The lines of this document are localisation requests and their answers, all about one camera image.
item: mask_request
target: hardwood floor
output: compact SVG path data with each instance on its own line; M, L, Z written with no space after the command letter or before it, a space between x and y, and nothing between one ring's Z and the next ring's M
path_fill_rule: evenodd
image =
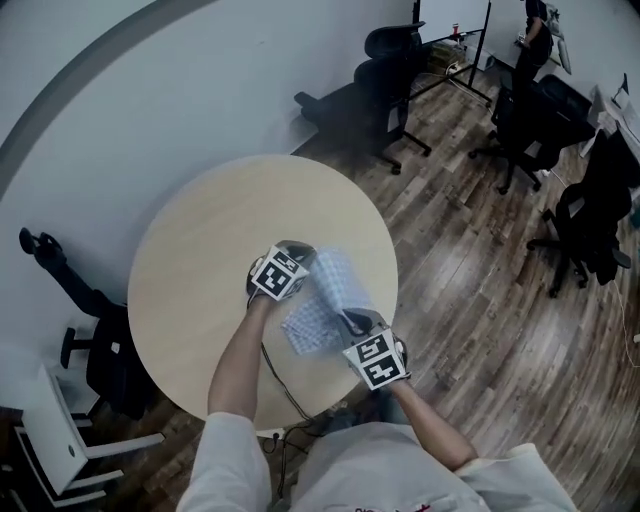
M497 96L497 72L477 86ZM571 273L550 299L556 255L529 252L527 240L547 236L541 212L555 206L563 186L553 175L534 193L516 170L506 196L495 188L505 163L467 152L488 143L490 113L452 85L412 105L408 130L434 150L429 158L403 140L390 155L400 176L374 159L358 168L344 155L311 141L298 154L322 161L364 190L383 215L398 256L400 293L394 330L409 346L412 382L485 456L534 442L583 512L630 510L640 496L638 399L640 370L625 351L623 317L613 284L592 278L577 287ZM556 168L566 183L585 168L575 148ZM619 272L628 350L640 365L638 241L620 222L622 249L632 268ZM125 438L162 431L164 444L110 461L127 476L111 492L106 510L173 510L184 491L202 422L161 398L138 424L100 414L97 435ZM296 437L305 442L302 433ZM288 482L304 455L292 458ZM281 452L269 456L274 489Z

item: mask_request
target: round table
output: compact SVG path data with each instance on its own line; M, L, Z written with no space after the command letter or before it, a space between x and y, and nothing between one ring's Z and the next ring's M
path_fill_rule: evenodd
M398 295L396 257L375 206L335 170L305 158L244 158L187 184L151 223L129 281L131 332L158 387L205 419L220 355L245 311L251 263L280 240L339 247L373 304L391 324ZM280 325L309 299L311 286L281 302L267 322L272 363L307 414L316 415L358 383L340 353L297 355ZM257 430L302 420L264 362Z

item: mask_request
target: wrist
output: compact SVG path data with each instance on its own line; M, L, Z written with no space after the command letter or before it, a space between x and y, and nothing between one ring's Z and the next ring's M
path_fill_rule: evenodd
M249 305L247 314L268 315L276 305L276 301L268 295L258 295L254 297Z
M389 384L389 389L396 397L398 395L406 393L408 390L413 390L407 379L393 381L391 384Z

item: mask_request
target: white wall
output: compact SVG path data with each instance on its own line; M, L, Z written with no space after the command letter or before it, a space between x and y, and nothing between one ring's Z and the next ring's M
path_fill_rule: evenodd
M524 31L524 2L492 0L493 8L485 45L498 59L515 65L519 50L516 34ZM631 99L640 105L640 15L627 0L550 0L560 10L573 74L548 64L553 72L588 95L598 84L612 96L629 76Z
M22 226L54 235L92 286L125 300L138 242L171 194L222 162L298 147L313 132L293 95L321 96L350 82L366 58L366 35L410 22L411 7L219 0L93 79L43 133L0 202L0 357L19 348L53 360L68 325L92 323L20 251ZM8 364L0 359L0 375ZM5 397L0 390L0 405L15 387Z
M67 63L153 0L9 0L0 9L0 142Z

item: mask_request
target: shirt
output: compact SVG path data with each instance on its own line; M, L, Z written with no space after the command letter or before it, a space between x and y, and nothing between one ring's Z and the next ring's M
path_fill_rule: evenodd
M531 60L536 65L542 66L551 55L551 50L553 49L551 31L546 25L548 21L547 5L541 0L526 0L525 7L527 11L527 34L531 30L534 18L540 18L545 23L540 33L531 41L530 49Z
M207 419L179 512L263 512L271 498L266 459L247 418ZM575 511L532 444L451 473L411 427L367 423L319 439L292 493L294 512Z

